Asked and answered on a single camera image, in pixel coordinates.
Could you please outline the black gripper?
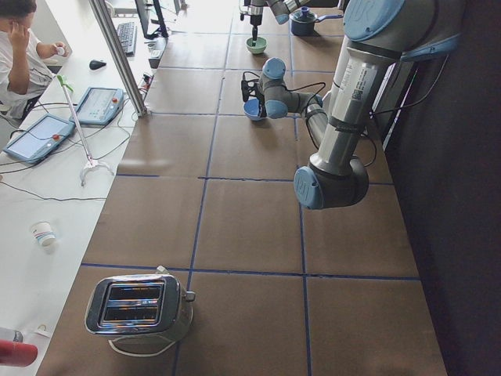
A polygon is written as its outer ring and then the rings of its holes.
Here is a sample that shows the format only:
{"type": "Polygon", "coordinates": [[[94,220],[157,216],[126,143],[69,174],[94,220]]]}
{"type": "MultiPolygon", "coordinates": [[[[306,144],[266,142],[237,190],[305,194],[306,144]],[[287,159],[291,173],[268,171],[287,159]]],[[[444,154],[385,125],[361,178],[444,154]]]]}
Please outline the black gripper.
{"type": "Polygon", "coordinates": [[[258,26],[262,22],[263,8],[265,6],[264,0],[250,0],[249,15],[250,24],[252,25],[251,44],[256,44],[258,40],[258,26]]]}

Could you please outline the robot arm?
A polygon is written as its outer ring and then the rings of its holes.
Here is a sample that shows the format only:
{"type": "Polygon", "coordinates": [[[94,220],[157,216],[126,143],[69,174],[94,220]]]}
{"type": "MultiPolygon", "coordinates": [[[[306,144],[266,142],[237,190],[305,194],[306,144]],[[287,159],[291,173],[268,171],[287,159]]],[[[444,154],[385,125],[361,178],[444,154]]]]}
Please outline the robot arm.
{"type": "Polygon", "coordinates": [[[434,59],[457,47],[464,1],[350,1],[344,41],[328,104],[314,93],[289,90],[285,64],[267,60],[257,89],[268,118],[300,114],[319,143],[294,175],[294,192],[306,208],[346,207],[366,195],[369,178],[354,155],[387,69],[395,62],[434,59]]]}
{"type": "Polygon", "coordinates": [[[243,2],[247,8],[247,15],[250,17],[252,26],[251,44],[255,45],[258,40],[258,27],[262,23],[263,9],[268,6],[278,24],[284,24],[288,16],[294,11],[307,4],[308,0],[248,0],[243,2]]]}

